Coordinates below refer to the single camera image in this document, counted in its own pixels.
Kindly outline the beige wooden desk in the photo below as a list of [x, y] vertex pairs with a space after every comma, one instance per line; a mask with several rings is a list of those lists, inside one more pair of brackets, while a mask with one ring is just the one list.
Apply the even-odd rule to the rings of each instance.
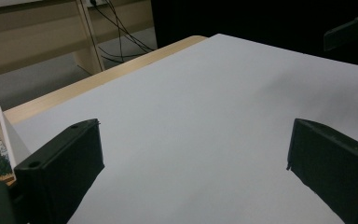
[[0, 75], [72, 53], [94, 75], [104, 70], [97, 45], [154, 25], [151, 0], [0, 0]]

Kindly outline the black curtain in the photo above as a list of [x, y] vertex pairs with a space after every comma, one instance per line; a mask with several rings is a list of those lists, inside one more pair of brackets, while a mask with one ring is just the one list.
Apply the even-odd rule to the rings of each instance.
[[324, 50], [324, 33], [358, 16], [358, 0], [151, 0], [157, 42], [231, 35], [358, 64], [358, 38]]

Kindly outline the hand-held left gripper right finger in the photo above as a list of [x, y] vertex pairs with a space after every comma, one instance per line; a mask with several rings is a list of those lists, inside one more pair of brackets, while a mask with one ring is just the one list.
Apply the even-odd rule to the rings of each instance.
[[287, 169], [345, 224], [358, 224], [358, 141], [322, 123], [296, 119]]

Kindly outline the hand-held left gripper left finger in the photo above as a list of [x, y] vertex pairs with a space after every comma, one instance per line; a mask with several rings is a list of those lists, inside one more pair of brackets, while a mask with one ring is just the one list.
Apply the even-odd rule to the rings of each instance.
[[66, 224], [104, 168], [97, 119], [78, 122], [15, 167], [31, 224]]

